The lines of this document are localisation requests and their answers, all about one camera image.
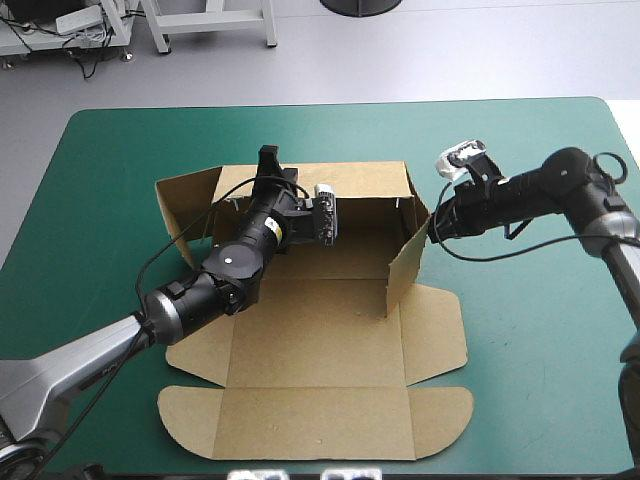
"gray floor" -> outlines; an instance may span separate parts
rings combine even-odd
[[[173,53],[158,56],[139,19],[135,62],[102,64],[89,82],[60,54],[0,72],[0,263],[67,120],[82,109],[640,98],[640,0],[404,0],[368,19],[334,15],[317,0],[273,1],[275,49],[260,32],[224,32],[174,37]]]

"open cardboard box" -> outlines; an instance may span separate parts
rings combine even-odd
[[[165,388],[165,427],[211,459],[415,460],[441,451],[468,424],[471,393],[407,386],[463,366],[466,342],[455,295],[413,283],[429,215],[405,164],[287,166],[309,191],[333,186],[338,241],[276,255],[257,305],[167,350],[169,364],[226,388]],[[159,181],[169,233],[255,170]],[[216,243],[233,234],[250,194],[246,186],[218,209]],[[177,246],[194,266],[189,239]]]

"green tabletop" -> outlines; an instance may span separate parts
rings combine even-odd
[[[639,172],[606,104],[595,98],[80,112],[0,273],[1,356],[35,356],[137,308],[136,273],[167,240],[154,192],[159,178],[255,163],[268,143],[280,145],[285,162],[405,160],[433,206],[443,186],[434,160],[470,138],[488,145],[505,175],[537,168],[565,146],[618,152],[630,166],[620,191],[640,211]],[[564,218],[552,216],[514,242],[494,231],[450,245],[483,256],[569,233]],[[147,288],[185,268],[169,251]],[[634,328],[601,261],[577,242],[482,265],[428,246],[419,281],[458,294],[469,347],[465,368],[426,385],[468,387],[475,411],[441,454],[378,462],[384,471],[600,473],[630,466],[616,385],[618,355]],[[330,465],[214,462],[188,453],[164,430],[156,407],[158,392],[171,384],[206,382],[169,367],[162,347],[135,358],[53,468],[97,461],[112,472],[318,472]]]

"black cable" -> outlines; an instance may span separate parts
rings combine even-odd
[[[105,36],[104,40],[102,40],[102,44],[100,45],[100,49],[98,50],[98,53],[96,55],[96,59],[93,62],[93,68],[91,69],[91,73],[87,74],[87,71],[85,69],[85,65],[82,63],[82,61],[79,58],[75,58],[75,57],[71,57],[71,59],[80,67],[80,70],[82,71],[82,78],[84,80],[89,80],[91,77],[93,77],[96,73],[96,69],[98,68],[98,63],[100,63],[102,61],[102,59],[104,58],[104,51],[109,48],[109,45],[111,44],[111,39],[113,38],[113,28],[109,28],[107,35]]]
[[[25,42],[25,40],[22,38],[22,35],[20,35],[20,34],[16,31],[15,27],[11,24],[11,21],[10,21],[10,20],[7,20],[7,19],[6,19],[6,18],[4,18],[4,17],[0,17],[0,21],[2,21],[2,22],[3,22],[7,27],[9,27],[9,28],[11,29],[11,31],[13,32],[13,34],[14,34],[16,37],[18,37],[18,40],[20,40],[20,43],[22,43],[22,45],[24,45],[24,47],[29,51],[29,53],[33,53],[33,52],[34,52],[33,48],[31,48],[31,47],[29,46],[29,44],[28,44],[27,42]]]
[[[149,268],[149,266],[155,260],[157,260],[158,257],[160,257],[160,255],[162,255],[169,247],[171,247],[180,238],[182,238],[196,223],[201,221],[205,217],[205,215],[209,215],[211,212],[213,212],[218,207],[218,205],[221,202],[223,202],[224,200],[226,200],[233,192],[235,192],[239,188],[241,188],[241,187],[243,187],[243,186],[245,186],[245,185],[247,185],[247,184],[249,184],[251,182],[255,182],[257,179],[272,180],[274,182],[283,183],[283,184],[286,184],[286,185],[291,185],[296,190],[301,191],[304,194],[305,198],[310,198],[309,197],[309,193],[304,188],[302,188],[300,185],[298,185],[297,183],[295,183],[295,182],[293,182],[291,180],[287,180],[287,179],[284,179],[284,178],[281,178],[281,177],[263,175],[263,176],[260,176],[260,177],[248,178],[248,179],[238,183],[235,187],[233,187],[231,190],[229,190],[227,193],[225,193],[222,197],[220,197],[220,199],[218,199],[216,202],[212,203],[209,208],[207,208],[202,214],[198,215],[198,217],[194,221],[192,221],[189,225],[187,225],[187,227],[185,227],[176,237],[172,238],[171,241],[169,241],[165,246],[163,246],[160,250],[158,250],[157,253],[155,253],[153,256],[151,256],[143,264],[142,268],[140,269],[140,272],[138,273],[138,277],[136,279],[135,290],[136,290],[136,295],[138,296],[138,300],[140,301],[140,306],[142,308],[142,312],[145,315],[145,317],[146,317],[146,304],[145,304],[144,297],[143,297],[143,294],[142,294],[142,281],[144,279],[144,274],[145,274],[146,270]],[[125,362],[129,358],[131,353],[133,352],[134,348],[136,347],[138,342],[140,342],[140,340],[141,340],[142,336],[144,335],[144,333],[145,333],[145,329],[144,328],[140,328],[140,330],[138,331],[138,333],[136,333],[136,335],[133,338],[133,340],[131,340],[131,343],[127,347],[127,350],[118,359],[117,363],[115,364],[115,368],[113,369],[113,371],[109,374],[107,379],[100,386],[100,388],[95,393],[93,398],[84,407],[84,409],[82,409],[82,412],[80,412],[80,414],[76,417],[74,422],[67,429],[67,431],[64,433],[64,435],[62,435],[62,437],[56,443],[56,445],[49,451],[49,453],[47,453],[47,455],[45,455],[45,457],[43,458],[42,462],[36,467],[36,469],[31,473],[31,475],[29,475],[27,480],[35,480],[37,478],[37,476],[40,475],[42,470],[46,467],[46,465],[51,461],[51,459],[60,451],[60,449],[64,446],[64,444],[67,442],[67,440],[69,440],[69,437],[71,437],[71,435],[73,435],[73,433],[78,429],[78,427],[80,426],[82,421],[86,418],[86,416],[89,414],[91,409],[93,409],[93,407],[96,405],[96,403],[98,403],[98,400],[100,400],[100,398],[102,397],[104,392],[107,390],[109,385],[111,385],[113,380],[116,378],[116,375],[118,375],[118,373],[122,369],[123,365],[125,364]]]
[[[582,235],[567,235],[567,236],[564,236],[564,237],[554,238],[552,240],[547,240],[546,242],[542,242],[542,243],[538,243],[536,245],[532,245],[531,247],[523,248],[522,250],[516,250],[515,252],[505,253],[503,255],[496,255],[496,256],[493,256],[493,257],[467,257],[465,255],[460,255],[459,253],[454,252],[453,250],[451,250],[449,247],[447,247],[444,244],[444,241],[440,238],[440,234],[438,232],[438,227],[439,227],[439,225],[438,225],[438,213],[439,213],[440,206],[442,205],[442,199],[444,197],[444,194],[447,192],[449,187],[451,187],[451,182],[449,182],[449,183],[447,183],[445,185],[445,187],[442,189],[442,192],[440,192],[440,196],[438,197],[438,204],[437,204],[436,209],[434,211],[433,232],[434,232],[434,234],[436,236],[436,240],[438,241],[438,244],[440,245],[440,247],[442,247],[442,249],[445,252],[447,252],[449,255],[451,255],[454,258],[457,258],[458,260],[464,260],[465,262],[476,262],[476,263],[495,262],[497,260],[506,260],[508,258],[513,258],[513,257],[517,257],[519,255],[524,255],[525,253],[533,252],[535,250],[539,250],[541,248],[548,247],[550,245],[554,245],[556,243],[566,242],[568,240],[584,240],[584,239],[588,239],[588,238],[611,240],[611,241],[614,241],[614,242],[623,243],[625,245],[631,245],[633,247],[640,247],[640,241],[636,240],[635,238],[619,237],[617,235],[582,234]]]
[[[162,255],[164,252],[166,252],[173,244],[175,244],[178,240],[180,240],[182,237],[184,237],[184,235],[189,230],[191,230],[191,228],[194,225],[196,225],[198,222],[202,221],[202,219],[204,219],[206,216],[208,216],[211,213],[213,213],[218,208],[218,205],[220,205],[221,202],[226,200],[233,192],[235,192],[236,190],[238,190],[241,187],[244,187],[245,185],[248,185],[249,183],[255,182],[258,179],[261,179],[261,180],[272,180],[272,181],[275,181],[275,182],[278,182],[278,183],[291,185],[296,190],[300,190],[303,193],[305,198],[310,198],[309,197],[309,193],[304,188],[302,188],[300,185],[298,185],[295,182],[292,182],[291,180],[287,180],[287,179],[284,179],[284,178],[281,178],[281,177],[275,177],[275,176],[271,176],[271,175],[263,175],[263,176],[260,176],[260,177],[247,178],[246,180],[243,180],[242,182],[238,183],[235,187],[233,187],[231,190],[229,190],[224,195],[222,195],[222,197],[220,197],[217,201],[213,202],[211,204],[211,206],[209,206],[209,208],[207,208],[204,212],[202,212],[200,215],[198,215],[195,218],[195,220],[193,220],[189,225],[187,225],[185,228],[183,228],[180,231],[180,233],[178,233],[178,235],[176,235],[174,238],[172,238],[160,250],[158,250],[154,255],[149,257],[146,262],[144,262],[144,264],[140,268],[140,271],[138,272],[138,277],[136,278],[135,290],[136,290],[136,295],[138,296],[138,301],[140,302],[140,308],[142,309],[142,314],[144,315],[145,318],[147,317],[147,305],[146,305],[146,302],[145,302],[145,297],[144,297],[143,292],[142,292],[142,282],[144,280],[144,275],[145,275],[147,269],[149,268],[149,266],[151,266],[151,264],[153,262],[155,262],[160,257],[160,255]]]
[[[109,376],[104,381],[104,383],[102,385],[100,385],[100,388],[95,393],[93,398],[82,409],[82,412],[80,412],[80,414],[76,417],[76,419],[73,421],[71,426],[67,429],[67,431],[64,433],[64,435],[62,435],[62,437],[60,437],[60,440],[58,440],[58,442],[49,451],[49,453],[47,453],[45,455],[45,457],[42,459],[42,462],[40,464],[38,464],[38,466],[31,473],[31,475],[29,475],[27,480],[35,480],[38,477],[38,475],[40,475],[40,473],[42,473],[42,470],[47,466],[47,464],[53,459],[53,457],[60,451],[60,449],[64,446],[64,444],[67,442],[67,440],[69,440],[69,437],[71,437],[71,435],[73,435],[75,433],[75,431],[78,429],[78,427],[80,426],[82,421],[86,418],[86,416],[93,409],[93,407],[96,405],[96,403],[98,403],[98,400],[100,400],[100,398],[102,397],[104,392],[107,390],[109,385],[111,385],[111,382],[113,382],[113,380],[116,378],[116,375],[118,375],[118,373],[122,369],[123,365],[125,364],[125,362],[129,358],[131,353],[133,352],[133,349],[138,344],[138,342],[142,338],[143,334],[144,334],[144,330],[141,328],[138,331],[138,333],[136,333],[135,337],[133,337],[133,340],[131,340],[131,343],[127,347],[127,350],[122,354],[122,357],[120,357],[118,362],[115,364],[116,366],[113,369],[113,371],[109,374]]]

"black robotic arm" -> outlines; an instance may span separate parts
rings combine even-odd
[[[141,310],[119,322],[33,359],[0,361],[0,480],[33,478],[90,408],[67,430],[71,401],[106,377],[95,402],[126,359],[256,303],[277,252],[305,242],[334,244],[333,190],[318,184],[309,198],[297,174],[280,167],[277,147],[262,147],[256,177],[240,184],[253,182],[253,191],[234,239],[216,245],[199,269],[144,295]],[[57,442],[51,450],[50,442]]]
[[[618,160],[620,177],[614,179],[601,168],[598,158],[604,155]],[[500,226],[505,237],[513,239],[536,217],[564,214],[576,234],[565,238],[579,239],[589,255],[605,261],[636,328],[640,328],[640,222],[616,190],[627,177],[627,167],[618,155],[591,158],[577,148],[565,148],[540,168],[507,178],[488,157],[482,142],[474,140],[447,150],[437,165],[441,174],[452,180],[466,171],[472,178],[457,185],[455,195],[431,216],[431,242],[442,245],[449,238],[481,235]],[[517,222],[522,223],[511,231],[510,225]],[[621,361],[625,367],[619,383],[620,401],[638,467],[640,334],[624,350]]]

